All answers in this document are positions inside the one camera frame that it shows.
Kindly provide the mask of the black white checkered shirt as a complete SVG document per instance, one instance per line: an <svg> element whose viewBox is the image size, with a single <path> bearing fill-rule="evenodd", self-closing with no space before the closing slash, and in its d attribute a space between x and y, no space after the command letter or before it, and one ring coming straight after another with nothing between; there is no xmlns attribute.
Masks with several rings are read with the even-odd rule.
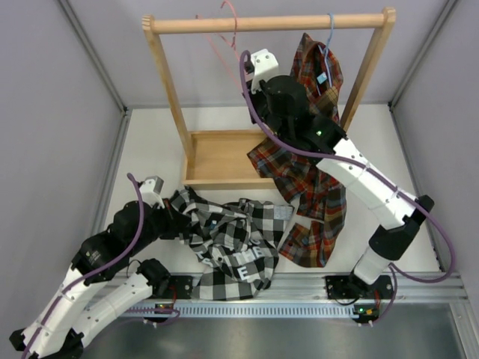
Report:
<svg viewBox="0 0 479 359"><path fill-rule="evenodd" d="M270 287L292 206L247 198L217 204L190 187L175 191L169 203L190 217L179 239L206 266L193 298L246 300Z"/></svg>

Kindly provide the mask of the pink wire hanger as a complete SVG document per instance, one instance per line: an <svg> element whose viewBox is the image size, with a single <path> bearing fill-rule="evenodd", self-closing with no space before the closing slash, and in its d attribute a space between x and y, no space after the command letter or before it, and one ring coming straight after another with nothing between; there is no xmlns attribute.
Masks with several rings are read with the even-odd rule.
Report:
<svg viewBox="0 0 479 359"><path fill-rule="evenodd" d="M234 53L236 62L238 63L240 60L240 55L237 51L237 12L235 7L230 1L222 1L220 5L220 10L222 10L224 7L228 7L231 14L233 15L234 22L235 22L235 29L234 29L232 38L230 40L225 35L220 34L218 32L216 32L215 35L217 36L217 38L220 38L228 46L228 48L232 51L232 53ZM213 41L212 37L207 33L204 33L203 36L207 39L207 42L209 43L211 49L216 54L217 58L221 61L222 66L227 71L230 79L233 81L236 88L239 90L239 92L242 92L242 87L241 87L240 81L237 78L236 73L232 70L232 68L229 66L227 61L222 57L222 54L219 51L218 47L216 46L215 42Z"/></svg>

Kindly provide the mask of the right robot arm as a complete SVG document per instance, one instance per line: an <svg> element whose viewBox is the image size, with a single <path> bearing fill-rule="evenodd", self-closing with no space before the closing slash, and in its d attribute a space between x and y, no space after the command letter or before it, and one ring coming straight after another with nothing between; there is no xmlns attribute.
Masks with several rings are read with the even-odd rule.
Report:
<svg viewBox="0 0 479 359"><path fill-rule="evenodd" d="M305 88L292 77L241 79L240 83L252 120L275 144L312 159L378 219L379 226L345 283L355 297L367 296L431 218L433 199L401 191L360 153L338 124L309 110Z"/></svg>

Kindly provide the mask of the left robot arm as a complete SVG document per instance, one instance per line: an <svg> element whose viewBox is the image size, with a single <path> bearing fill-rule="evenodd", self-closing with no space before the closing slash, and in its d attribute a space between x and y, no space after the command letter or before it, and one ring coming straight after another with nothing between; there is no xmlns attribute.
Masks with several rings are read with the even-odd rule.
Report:
<svg viewBox="0 0 479 359"><path fill-rule="evenodd" d="M106 230L82 243L40 317L10 335L14 349L24 358L79 358L106 326L134 304L166 295L171 275L160 261L149 259L117 289L91 303L131 257L157 239L177 238L189 222L170 204L127 203Z"/></svg>

